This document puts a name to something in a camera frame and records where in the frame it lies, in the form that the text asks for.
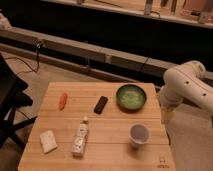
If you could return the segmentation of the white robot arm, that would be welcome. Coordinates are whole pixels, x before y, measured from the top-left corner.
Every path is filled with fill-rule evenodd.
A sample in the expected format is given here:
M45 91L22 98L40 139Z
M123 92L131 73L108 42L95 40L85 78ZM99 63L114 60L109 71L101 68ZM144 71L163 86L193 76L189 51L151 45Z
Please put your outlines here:
M204 65L199 61L188 61L164 72L164 85L158 92L162 124L172 119L173 110L183 99L188 99L213 117L213 87L202 81L205 72Z

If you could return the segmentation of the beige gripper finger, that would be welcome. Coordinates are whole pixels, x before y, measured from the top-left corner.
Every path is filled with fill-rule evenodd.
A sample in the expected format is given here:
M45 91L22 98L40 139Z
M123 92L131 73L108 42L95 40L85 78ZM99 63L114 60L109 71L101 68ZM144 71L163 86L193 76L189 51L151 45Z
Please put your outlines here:
M171 109L162 110L162 123L168 124L174 115L174 111Z

